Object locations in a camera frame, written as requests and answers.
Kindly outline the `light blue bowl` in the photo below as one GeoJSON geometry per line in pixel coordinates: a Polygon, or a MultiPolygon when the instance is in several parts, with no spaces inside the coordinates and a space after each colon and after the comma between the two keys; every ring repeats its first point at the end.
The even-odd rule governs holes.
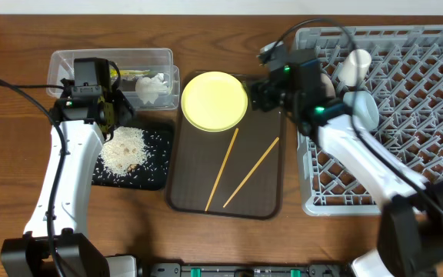
{"type": "Polygon", "coordinates": [[[343,101],[352,106],[354,98],[356,98],[354,114],[360,118],[361,123],[368,131],[375,130],[379,123],[379,112],[374,98],[366,91],[346,92],[343,101]]]}

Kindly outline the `wooden chopstick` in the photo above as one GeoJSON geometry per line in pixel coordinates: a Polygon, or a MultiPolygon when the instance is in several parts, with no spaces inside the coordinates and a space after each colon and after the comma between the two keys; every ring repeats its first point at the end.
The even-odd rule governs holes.
{"type": "Polygon", "coordinates": [[[207,212],[209,210],[209,207],[210,207],[210,205],[212,203],[212,199],[214,198],[214,195],[215,195],[216,190],[218,188],[218,184],[219,184],[219,182],[221,180],[223,171],[225,170],[226,163],[227,163],[228,158],[229,158],[229,156],[231,154],[233,145],[235,144],[235,140],[236,140],[236,138],[238,136],[238,132],[239,132],[239,128],[235,128],[233,136],[231,137],[231,141],[230,141],[230,143],[228,145],[228,148],[226,150],[225,156],[224,156],[223,161],[221,163],[220,169],[218,170],[218,174],[217,174],[217,177],[215,179],[215,183],[214,183],[214,185],[212,187],[210,196],[209,196],[208,201],[206,203],[205,210],[204,210],[205,212],[207,212]]]}
{"type": "Polygon", "coordinates": [[[262,162],[265,160],[265,158],[268,156],[268,154],[271,152],[271,150],[276,146],[276,144],[279,142],[280,138],[276,137],[274,141],[270,144],[269,147],[265,150],[265,152],[261,155],[261,157],[258,159],[258,161],[253,165],[253,167],[250,169],[250,171],[247,173],[247,175],[242,179],[242,181],[239,183],[239,185],[236,187],[236,189],[233,191],[233,193],[230,195],[230,197],[227,199],[227,201],[224,203],[222,208],[226,208],[226,206],[232,201],[232,199],[238,194],[238,192],[242,189],[242,187],[245,185],[245,183],[251,178],[251,176],[255,173],[256,169],[262,164],[262,162]]]}

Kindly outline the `green yellow wrapper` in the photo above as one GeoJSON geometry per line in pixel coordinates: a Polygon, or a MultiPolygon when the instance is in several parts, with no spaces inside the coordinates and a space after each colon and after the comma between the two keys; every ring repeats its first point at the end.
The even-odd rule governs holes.
{"type": "MultiPolygon", "coordinates": [[[[150,73],[149,70],[129,70],[129,69],[120,69],[119,70],[119,74],[121,75],[122,78],[136,78],[139,76],[145,76],[148,75],[150,73]]],[[[113,70],[110,72],[110,77],[111,78],[117,78],[118,77],[118,73],[113,70]]]]}

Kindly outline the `pink white bowl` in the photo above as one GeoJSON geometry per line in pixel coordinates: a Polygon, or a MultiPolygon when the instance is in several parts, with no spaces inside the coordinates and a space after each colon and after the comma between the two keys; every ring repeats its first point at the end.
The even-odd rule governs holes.
{"type": "Polygon", "coordinates": [[[320,98],[324,100],[336,98],[335,87],[333,86],[331,79],[324,73],[321,73],[320,77],[321,84],[318,89],[320,98]]]}

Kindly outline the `pale green cup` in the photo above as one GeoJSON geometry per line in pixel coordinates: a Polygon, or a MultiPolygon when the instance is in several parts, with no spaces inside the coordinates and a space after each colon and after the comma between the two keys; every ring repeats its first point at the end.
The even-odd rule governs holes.
{"type": "Polygon", "coordinates": [[[338,79],[347,86],[354,87],[365,79],[371,65],[371,55],[364,49],[353,50],[342,63],[338,79]]]}

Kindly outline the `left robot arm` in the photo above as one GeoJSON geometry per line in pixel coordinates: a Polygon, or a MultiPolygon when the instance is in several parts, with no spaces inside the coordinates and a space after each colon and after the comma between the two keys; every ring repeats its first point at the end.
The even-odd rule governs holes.
{"type": "Polygon", "coordinates": [[[95,163],[114,130],[135,111],[112,78],[118,66],[105,58],[77,58],[74,78],[47,110],[23,85],[0,79],[41,110],[52,124],[45,180],[22,237],[6,239],[0,259],[9,276],[139,276],[133,255],[104,256],[88,239],[87,211],[95,163]]]}

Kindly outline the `yellow plate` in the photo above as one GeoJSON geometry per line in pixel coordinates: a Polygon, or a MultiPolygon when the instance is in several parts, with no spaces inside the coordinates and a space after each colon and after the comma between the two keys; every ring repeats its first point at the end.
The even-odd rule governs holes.
{"type": "Polygon", "coordinates": [[[181,107],[184,117],[194,127],[206,132],[221,132],[243,119],[248,96],[241,81],[233,75],[204,72],[185,86],[181,107]]]}

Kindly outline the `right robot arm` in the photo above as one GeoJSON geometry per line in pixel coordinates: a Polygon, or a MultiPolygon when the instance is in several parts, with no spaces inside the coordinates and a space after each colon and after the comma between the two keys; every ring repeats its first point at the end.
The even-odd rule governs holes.
{"type": "Polygon", "coordinates": [[[443,262],[443,181],[429,182],[366,130],[355,104],[325,94],[314,51],[288,51],[299,22],[261,49],[269,75],[249,86],[253,109],[281,108],[303,136],[336,158],[381,210],[377,246],[354,259],[354,276],[421,276],[443,262]]]}

